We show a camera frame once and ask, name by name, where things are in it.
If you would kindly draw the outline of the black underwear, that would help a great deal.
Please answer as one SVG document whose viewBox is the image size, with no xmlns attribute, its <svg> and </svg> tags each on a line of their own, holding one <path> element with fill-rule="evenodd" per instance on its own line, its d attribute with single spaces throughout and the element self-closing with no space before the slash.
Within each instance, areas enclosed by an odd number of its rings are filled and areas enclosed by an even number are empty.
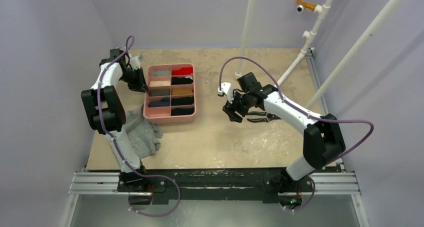
<svg viewBox="0 0 424 227">
<path fill-rule="evenodd" d="M 189 116 L 194 113 L 195 113 L 194 107 L 190 107 L 190 108 L 177 107 L 177 108 L 171 109 L 171 116 Z"/>
</svg>

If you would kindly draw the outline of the grey striped underwear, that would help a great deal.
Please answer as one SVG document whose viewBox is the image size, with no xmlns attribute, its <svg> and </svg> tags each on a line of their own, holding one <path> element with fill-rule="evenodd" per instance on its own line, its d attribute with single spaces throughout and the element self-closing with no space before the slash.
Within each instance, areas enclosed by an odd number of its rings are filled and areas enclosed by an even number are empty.
<svg viewBox="0 0 424 227">
<path fill-rule="evenodd" d="M 121 144 L 119 150 L 122 155 L 127 160 L 135 156 L 143 159 L 155 155 L 161 147 L 162 129 L 145 118 L 141 108 L 127 111 L 125 117 L 126 123 L 122 130 L 126 131 L 128 140 L 124 141 L 124 144 L 129 145 L 132 151 L 131 154 L 125 154 L 126 151 Z"/>
</svg>

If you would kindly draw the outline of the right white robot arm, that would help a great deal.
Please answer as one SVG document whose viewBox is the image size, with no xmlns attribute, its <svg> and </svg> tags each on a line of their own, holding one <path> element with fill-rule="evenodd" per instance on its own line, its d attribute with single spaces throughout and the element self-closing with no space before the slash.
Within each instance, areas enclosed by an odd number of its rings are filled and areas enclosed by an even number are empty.
<svg viewBox="0 0 424 227">
<path fill-rule="evenodd" d="M 322 116 L 309 111 L 279 93 L 278 88 L 262 86 L 253 73 L 237 79 L 241 91 L 222 82 L 217 88 L 227 101 L 222 110 L 231 122 L 241 123 L 251 108 L 259 108 L 290 124 L 303 137 L 302 155 L 281 176 L 280 183 L 288 191 L 300 185 L 301 178 L 332 163 L 346 150 L 343 135 L 335 116 Z"/>
</svg>

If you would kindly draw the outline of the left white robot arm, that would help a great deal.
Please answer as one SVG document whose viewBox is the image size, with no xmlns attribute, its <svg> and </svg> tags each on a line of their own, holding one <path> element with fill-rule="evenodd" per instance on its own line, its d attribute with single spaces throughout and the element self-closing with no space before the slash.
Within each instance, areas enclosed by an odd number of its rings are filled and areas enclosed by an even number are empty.
<svg viewBox="0 0 424 227">
<path fill-rule="evenodd" d="M 99 69 L 94 84 L 80 95 L 88 123 L 111 146 L 120 166 L 119 183 L 142 192 L 148 188 L 149 178 L 125 130 L 127 117 L 117 85 L 123 81 L 131 91 L 148 93 L 143 69 L 135 57 L 119 48 L 109 51 L 109 58 L 100 61 Z"/>
</svg>

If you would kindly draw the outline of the pink divided organizer tray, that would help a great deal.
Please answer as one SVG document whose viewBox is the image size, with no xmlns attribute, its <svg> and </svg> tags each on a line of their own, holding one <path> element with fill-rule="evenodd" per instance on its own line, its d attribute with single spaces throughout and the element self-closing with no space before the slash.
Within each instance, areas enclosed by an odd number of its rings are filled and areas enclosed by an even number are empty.
<svg viewBox="0 0 424 227">
<path fill-rule="evenodd" d="M 193 73 L 190 75 L 181 75 L 181 76 L 150 76 L 150 73 L 153 71 L 159 70 L 175 70 L 183 67 L 193 67 Z M 149 87 L 150 81 L 159 81 L 159 80 L 170 80 L 172 77 L 186 77 L 193 79 L 192 84 L 181 84 L 181 85 L 171 85 L 162 86 L 162 87 Z M 197 103 L 196 103 L 196 74 L 194 65 L 191 63 L 172 63 L 172 64 L 158 64 L 151 65 L 147 69 L 146 82 L 149 90 L 159 90 L 159 89 L 170 89 L 169 96 L 148 96 L 144 98 L 143 103 L 143 116 L 148 119 L 153 124 L 177 124 L 177 123 L 188 123 L 192 122 L 196 118 L 197 112 Z M 190 95 L 172 95 L 173 89 L 193 89 L 193 94 Z M 181 98 L 181 97 L 194 97 L 194 104 L 192 105 L 180 105 L 180 106 L 166 106 L 166 107 L 148 107 L 148 104 L 153 101 L 158 101 L 162 98 L 169 98 L 170 101 L 172 98 Z M 171 116 L 171 110 L 174 108 L 195 108 L 194 114 L 191 115 L 181 115 L 181 116 Z"/>
</svg>

